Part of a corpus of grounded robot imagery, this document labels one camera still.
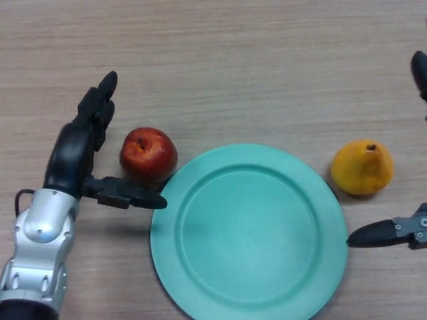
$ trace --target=apple stem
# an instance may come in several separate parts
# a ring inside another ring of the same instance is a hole
[[[142,142],[142,139],[141,138],[138,138],[138,143],[139,143],[139,146],[141,147],[141,149],[145,149],[145,147],[144,147],[144,144],[143,144],[143,142]]]

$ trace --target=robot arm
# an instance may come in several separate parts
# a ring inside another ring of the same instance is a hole
[[[424,52],[417,51],[412,56],[411,72],[420,91],[420,97],[427,102],[427,55]]]
[[[156,193],[116,177],[93,177],[93,158],[105,141],[114,114],[117,85],[112,71],[90,88],[76,118],[63,126],[50,156],[43,187],[31,205],[19,212],[15,201],[15,252],[0,278],[0,320],[58,320],[67,288],[65,261],[75,239],[75,220],[82,197],[121,209],[163,209]]]

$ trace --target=red apple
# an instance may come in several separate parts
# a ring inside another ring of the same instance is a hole
[[[173,173],[178,153],[172,140],[163,131],[142,127],[127,135],[119,158],[128,175],[142,183],[155,185]]]

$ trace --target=wooden table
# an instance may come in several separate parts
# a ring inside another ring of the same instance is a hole
[[[427,113],[409,62],[427,50],[425,0],[2,0],[0,261],[13,253],[13,197],[38,188],[86,90],[119,75],[95,175],[120,175],[139,126],[164,130],[179,166],[220,145],[266,143],[326,176],[352,139],[396,162],[377,196],[339,196],[349,232],[427,201]],[[61,319],[185,319],[156,279],[151,212],[82,200]],[[318,319],[427,318],[427,251],[351,249]]]

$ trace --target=yellow pear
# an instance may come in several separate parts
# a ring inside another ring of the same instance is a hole
[[[370,195],[385,188],[394,174],[392,156],[383,144],[361,139],[351,141],[335,155],[331,176],[351,195]]]

